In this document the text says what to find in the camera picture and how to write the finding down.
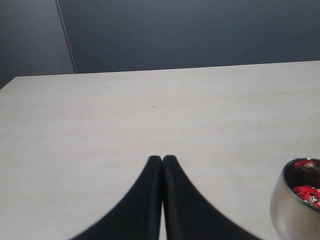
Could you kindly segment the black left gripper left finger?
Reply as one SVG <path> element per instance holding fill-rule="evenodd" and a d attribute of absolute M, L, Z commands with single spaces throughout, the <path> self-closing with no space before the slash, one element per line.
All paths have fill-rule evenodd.
<path fill-rule="evenodd" d="M 74 240 L 158 240 L 163 200 L 163 162 L 150 156 L 126 195 Z"/>

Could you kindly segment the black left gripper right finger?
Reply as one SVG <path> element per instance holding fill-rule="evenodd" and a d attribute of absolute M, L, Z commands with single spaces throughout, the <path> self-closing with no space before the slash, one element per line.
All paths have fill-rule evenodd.
<path fill-rule="evenodd" d="M 214 208 L 189 180 L 177 158 L 163 158 L 164 218 L 168 240 L 256 240 Z"/>

